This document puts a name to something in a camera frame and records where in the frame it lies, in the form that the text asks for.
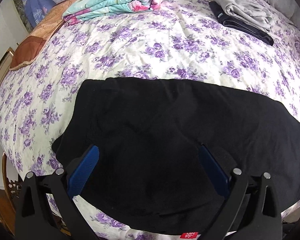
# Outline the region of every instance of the silver bolt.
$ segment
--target silver bolt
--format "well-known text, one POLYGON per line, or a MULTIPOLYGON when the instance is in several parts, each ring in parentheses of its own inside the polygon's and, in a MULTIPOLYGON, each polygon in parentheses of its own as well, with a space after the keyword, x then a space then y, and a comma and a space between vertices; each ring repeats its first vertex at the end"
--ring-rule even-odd
POLYGON ((56 174, 57 175, 61 175, 62 173, 64 173, 65 172, 65 170, 63 169, 63 168, 58 168, 58 169, 56 169, 56 174))
POLYGON ((263 174, 263 176, 264 176, 266 179, 271 178, 271 175, 270 175, 269 172, 265 172, 265 173, 263 174))
POLYGON ((239 168, 234 168, 233 173, 236 175, 241 175, 242 171, 239 168))
POLYGON ((28 179, 32 178, 32 177, 33 177, 33 172, 32 172, 32 171, 29 171, 29 172, 27 173, 26 177, 27 177, 28 179))

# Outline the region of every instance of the floral bed sheet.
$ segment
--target floral bed sheet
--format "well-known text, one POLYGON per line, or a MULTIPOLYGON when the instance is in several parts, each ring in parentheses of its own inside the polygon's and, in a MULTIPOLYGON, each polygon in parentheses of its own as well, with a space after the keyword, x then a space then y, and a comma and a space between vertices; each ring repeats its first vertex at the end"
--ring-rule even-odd
MULTIPOLYGON (((21 177, 60 167, 52 142, 72 117, 85 79, 191 79, 248 90, 280 101, 300 122, 300 31, 262 0, 275 25, 274 46, 220 25, 211 0, 164 0, 159 10, 98 17, 63 26, 29 66, 0 87, 0 143, 21 177)), ((51 196, 52 209, 58 214, 51 196)), ((91 206, 75 204, 98 236, 178 239, 131 229, 91 206)), ((300 201, 282 216, 300 206, 300 201)))

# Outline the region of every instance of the black folded garment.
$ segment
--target black folded garment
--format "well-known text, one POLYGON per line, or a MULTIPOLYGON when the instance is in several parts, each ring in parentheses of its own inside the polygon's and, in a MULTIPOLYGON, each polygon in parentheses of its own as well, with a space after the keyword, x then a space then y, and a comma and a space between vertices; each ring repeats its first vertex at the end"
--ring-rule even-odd
POLYGON ((209 227, 224 198, 199 162, 202 144, 226 173, 269 172, 280 212, 300 199, 300 123, 253 92, 192 80, 85 80, 52 150, 67 166, 90 144, 100 157, 80 196, 134 229, 209 227))
POLYGON ((234 28, 236 30, 242 31, 244 33, 250 34, 257 39, 263 41, 268 45, 273 45, 273 39, 267 33, 262 30, 257 29, 249 24, 246 24, 244 21, 237 19, 233 16, 227 15, 222 7, 218 5, 216 2, 212 1, 209 3, 209 6, 215 15, 218 18, 218 22, 221 23, 225 27, 234 28))

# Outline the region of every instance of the blue gripper pad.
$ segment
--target blue gripper pad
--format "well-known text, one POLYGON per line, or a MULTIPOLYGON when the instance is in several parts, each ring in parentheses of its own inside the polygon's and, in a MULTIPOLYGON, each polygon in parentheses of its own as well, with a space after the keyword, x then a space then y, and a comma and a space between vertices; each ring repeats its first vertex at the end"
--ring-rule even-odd
POLYGON ((199 148, 199 161, 218 195, 228 198, 230 195, 229 177, 204 145, 199 148))
POLYGON ((68 178, 68 196, 73 198, 80 195, 86 184, 90 174, 99 160, 99 148, 93 145, 87 150, 86 154, 83 154, 81 162, 78 163, 77 168, 72 172, 68 178))

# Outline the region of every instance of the gray folded clothes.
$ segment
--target gray folded clothes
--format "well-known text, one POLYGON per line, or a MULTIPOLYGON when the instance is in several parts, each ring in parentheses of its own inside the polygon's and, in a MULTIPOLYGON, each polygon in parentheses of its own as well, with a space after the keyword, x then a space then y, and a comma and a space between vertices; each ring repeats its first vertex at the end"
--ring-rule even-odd
POLYGON ((253 0, 214 0, 227 15, 243 20, 266 33, 274 24, 268 8, 254 2, 253 0))

